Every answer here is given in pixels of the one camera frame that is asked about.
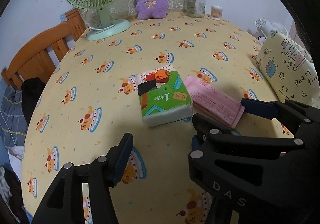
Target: white fan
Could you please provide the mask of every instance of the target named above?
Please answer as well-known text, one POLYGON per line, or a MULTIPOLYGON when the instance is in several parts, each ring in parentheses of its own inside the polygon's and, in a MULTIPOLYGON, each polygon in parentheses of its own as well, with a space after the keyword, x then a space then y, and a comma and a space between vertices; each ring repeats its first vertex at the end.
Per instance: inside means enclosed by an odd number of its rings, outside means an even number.
POLYGON ((288 33, 288 30, 282 25, 281 23, 277 21, 268 21, 265 17, 259 17, 255 25, 257 27, 257 30, 260 32, 261 36, 267 38, 269 33, 272 29, 275 29, 276 31, 284 34, 286 37, 290 38, 290 35, 288 33))

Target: pink packet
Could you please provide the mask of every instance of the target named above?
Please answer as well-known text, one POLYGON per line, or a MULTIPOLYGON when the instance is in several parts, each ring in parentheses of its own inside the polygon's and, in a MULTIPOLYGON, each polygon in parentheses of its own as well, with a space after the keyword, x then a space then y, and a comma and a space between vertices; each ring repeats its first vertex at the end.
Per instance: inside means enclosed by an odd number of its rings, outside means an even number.
POLYGON ((236 127, 245 109, 240 102, 199 78, 188 76, 184 85, 194 103, 205 108, 222 124, 236 127))

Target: fan stand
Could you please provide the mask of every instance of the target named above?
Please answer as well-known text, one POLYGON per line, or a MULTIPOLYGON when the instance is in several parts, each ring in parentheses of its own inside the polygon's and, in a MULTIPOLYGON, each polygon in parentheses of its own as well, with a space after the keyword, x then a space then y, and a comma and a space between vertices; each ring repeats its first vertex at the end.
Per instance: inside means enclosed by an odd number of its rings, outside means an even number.
POLYGON ((131 27, 131 23, 126 19, 118 19, 111 22, 109 10, 107 8, 99 9, 99 15, 104 29, 90 30, 87 33, 88 41, 97 41, 103 38, 108 38, 131 27))

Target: green tissue package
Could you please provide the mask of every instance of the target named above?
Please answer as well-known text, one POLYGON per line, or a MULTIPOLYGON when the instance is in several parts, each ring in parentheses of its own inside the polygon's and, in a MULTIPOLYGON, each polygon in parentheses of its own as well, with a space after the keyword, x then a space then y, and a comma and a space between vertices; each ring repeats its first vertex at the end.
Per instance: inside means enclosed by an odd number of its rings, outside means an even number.
POLYGON ((193 115, 191 97, 172 65, 137 74, 137 83, 142 120, 149 127, 193 115))

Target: patterned tablecloth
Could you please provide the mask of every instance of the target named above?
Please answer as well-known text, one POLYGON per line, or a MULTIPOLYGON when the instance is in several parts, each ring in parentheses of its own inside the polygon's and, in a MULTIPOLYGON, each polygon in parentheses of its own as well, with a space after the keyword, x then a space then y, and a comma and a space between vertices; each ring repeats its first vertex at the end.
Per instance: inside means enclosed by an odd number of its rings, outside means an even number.
MULTIPOLYGON (((261 45, 227 20, 137 21, 111 38, 90 42, 84 34, 47 83, 28 129, 22 192, 33 215, 66 162, 90 163, 133 134, 125 174, 111 189, 120 223, 204 223, 211 197, 189 178, 187 155, 195 134, 191 119, 153 128, 141 121, 135 74, 172 64, 210 82, 236 100, 278 100, 255 66, 261 45)), ((237 135, 292 137, 277 120, 244 114, 237 135)), ((84 213, 91 223, 84 185, 84 213)))

